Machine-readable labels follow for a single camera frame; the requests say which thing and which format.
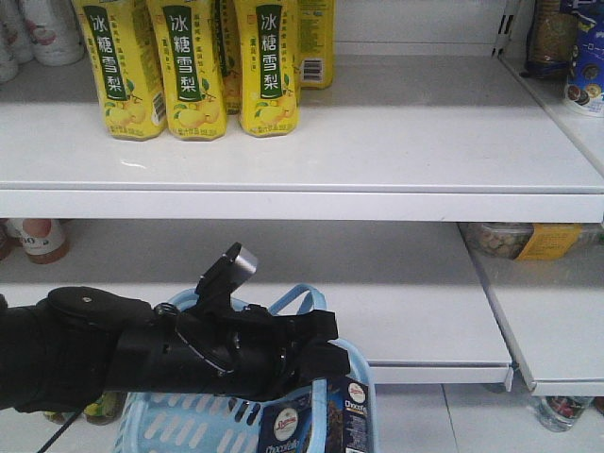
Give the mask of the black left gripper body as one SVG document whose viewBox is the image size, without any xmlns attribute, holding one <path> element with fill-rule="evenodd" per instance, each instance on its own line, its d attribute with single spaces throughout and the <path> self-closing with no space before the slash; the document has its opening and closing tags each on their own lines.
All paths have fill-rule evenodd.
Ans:
<svg viewBox="0 0 604 453">
<path fill-rule="evenodd" d="M 270 401 L 349 373 L 348 352 L 333 342 L 335 314 L 327 310 L 273 315 L 254 304 L 187 309 L 176 319 L 176 334 L 209 371 L 204 390 L 211 394 Z"/>
</svg>

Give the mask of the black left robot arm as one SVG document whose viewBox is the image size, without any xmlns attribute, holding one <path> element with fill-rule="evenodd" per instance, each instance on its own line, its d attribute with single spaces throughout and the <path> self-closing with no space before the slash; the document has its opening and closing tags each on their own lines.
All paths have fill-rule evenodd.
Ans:
<svg viewBox="0 0 604 453">
<path fill-rule="evenodd" d="M 1 310 L 1 405 L 75 411 L 111 391 L 274 400 L 348 373 L 337 336 L 330 311 L 236 309 L 227 292 L 181 310 L 57 288 L 33 306 Z"/>
</svg>

